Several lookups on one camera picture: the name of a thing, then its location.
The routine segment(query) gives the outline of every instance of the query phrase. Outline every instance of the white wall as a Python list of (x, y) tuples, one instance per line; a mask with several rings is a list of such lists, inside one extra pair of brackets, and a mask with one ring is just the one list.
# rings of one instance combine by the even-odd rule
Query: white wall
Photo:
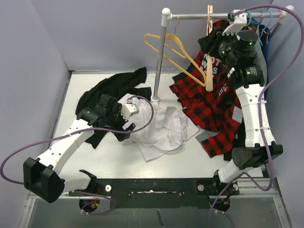
[[(156, 69), (157, 54), (145, 45), (146, 33), (161, 31), (161, 10), (172, 13), (206, 13), (207, 5), (214, 12), (229, 12), (251, 6), (246, 0), (32, 0), (59, 52), (70, 70), (131, 70), (147, 66)], [(254, 5), (272, 0), (255, 0)], [(173, 33), (176, 21), (170, 22)], [(205, 20), (181, 21), (177, 35), (187, 52), (196, 57), (197, 40), (206, 35)], [(157, 40), (150, 42), (159, 48)], [(173, 56), (183, 67), (190, 62)], [(164, 60), (162, 68), (174, 70)]]
[[(30, 0), (0, 0), (0, 161), (51, 137), (69, 72)], [(5, 174), (22, 181), (22, 165), (45, 146), (13, 157)], [(28, 191), (0, 178), (0, 227), (18, 227)]]
[[(302, 0), (275, 0), (277, 5), (293, 5), (304, 19)], [(293, 58), (300, 42), (300, 28), (290, 18), (271, 40), (269, 77), (274, 78)], [(274, 160), (275, 174), (294, 228), (304, 224), (304, 50), (290, 70), (268, 91), (267, 111), (277, 143), (284, 152)]]

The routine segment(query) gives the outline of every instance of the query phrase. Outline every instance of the black and red checkered shirt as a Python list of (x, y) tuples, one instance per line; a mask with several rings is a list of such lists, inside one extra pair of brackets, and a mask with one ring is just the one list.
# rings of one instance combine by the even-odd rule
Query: black and red checkered shirt
[[(220, 20), (213, 26), (225, 28), (228, 21)], [(206, 72), (207, 54), (199, 52), (195, 62)], [(207, 92), (185, 73), (173, 77), (175, 84), (170, 89), (181, 102), (183, 112), (202, 129), (212, 132), (220, 132), (201, 142), (210, 157), (231, 151), (232, 142), (240, 126), (240, 120), (233, 119), (235, 109), (241, 105), (233, 90), (231, 80), (227, 78), (226, 72), (222, 70), (221, 61), (212, 57), (213, 66), (213, 91)], [(203, 81), (203, 77), (193, 65), (187, 69), (193, 76)]]

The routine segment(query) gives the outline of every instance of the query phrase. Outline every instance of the white table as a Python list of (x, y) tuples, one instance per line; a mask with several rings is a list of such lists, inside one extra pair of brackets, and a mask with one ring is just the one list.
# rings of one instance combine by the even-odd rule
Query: white table
[[(145, 84), (150, 86), (148, 74)], [(175, 74), (162, 74), (159, 88), (160, 107), (175, 106), (181, 109), (177, 97), (168, 86), (173, 84)], [(62, 135), (75, 119), (75, 109), (81, 95), (99, 81), (112, 74), (72, 74), (71, 81), (60, 113), (55, 136)], [(83, 143), (62, 169), (62, 174), (87, 170), (98, 178), (211, 178), (214, 171), (227, 162), (223, 156), (210, 158), (193, 136), (178, 149), (150, 162), (145, 162), (135, 143), (122, 146), (116, 137), (107, 133), (96, 149)], [(253, 177), (262, 177), (260, 168), (249, 172)]]

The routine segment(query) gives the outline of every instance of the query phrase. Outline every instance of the horizontal metal rod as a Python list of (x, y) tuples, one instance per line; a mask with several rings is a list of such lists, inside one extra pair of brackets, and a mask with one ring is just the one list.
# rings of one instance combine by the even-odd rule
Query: horizontal metal rod
[[(253, 18), (271, 18), (271, 14), (269, 12), (252, 12), (251, 13)], [(272, 13), (273, 18), (280, 17), (280, 12), (273, 12)], [(201, 13), (201, 14), (172, 14), (172, 17), (169, 17), (168, 19), (172, 20), (199, 20), (199, 19), (207, 19), (208, 14), (207, 13)], [(228, 13), (211, 13), (210, 18), (212, 19), (228, 19)]]

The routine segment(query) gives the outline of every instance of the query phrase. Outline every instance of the yellow hanger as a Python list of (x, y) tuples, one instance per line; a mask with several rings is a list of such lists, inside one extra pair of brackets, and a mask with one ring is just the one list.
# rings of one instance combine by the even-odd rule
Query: yellow hanger
[[(154, 51), (159, 52), (159, 50), (157, 50), (155, 47), (153, 47), (151, 44), (149, 44), (147, 42), (147, 37), (152, 37), (152, 38), (156, 38), (156, 39), (160, 39), (160, 36), (157, 35), (152, 35), (150, 33), (147, 33), (146, 35), (144, 35), (144, 42), (146, 43), (146, 45), (148, 45), (150, 48), (152, 48)], [(182, 42), (180, 41), (180, 39), (177, 38), (177, 36), (174, 34), (167, 34), (165, 37), (165, 40), (173, 40), (181, 49), (182, 53), (179, 53), (177, 50), (173, 49), (172, 47), (170, 47), (169, 45), (165, 44), (166, 47), (168, 47), (169, 49), (171, 49), (175, 54), (179, 55), (182, 58), (187, 58), (190, 60), (190, 62), (195, 66), (195, 68), (197, 68), (199, 70), (199, 72), (203, 75), (204, 78), (204, 83), (201, 82), (200, 80), (198, 80), (195, 76), (193, 76), (192, 74), (190, 74), (188, 71), (186, 71), (184, 68), (182, 68), (180, 65), (178, 65), (177, 63), (173, 62), (170, 58), (168, 58), (166, 55), (163, 55), (163, 57), (168, 60), (171, 64), (175, 65), (179, 70), (181, 70), (182, 72), (184, 72), (186, 75), (188, 75), (189, 77), (191, 77), (194, 81), (196, 81), (197, 83), (199, 83), (201, 86), (206, 86), (206, 74), (204, 73), (204, 71), (197, 65), (197, 63), (191, 58), (191, 56), (186, 52)]]
[[(212, 19), (210, 19), (209, 14), (213, 13), (213, 6), (207, 6), (207, 13), (208, 13), (208, 21), (207, 21), (207, 35), (212, 31)], [(206, 82), (206, 91), (210, 92), (213, 90), (213, 75), (212, 75), (212, 57), (208, 55), (207, 57), (207, 77), (205, 79)]]

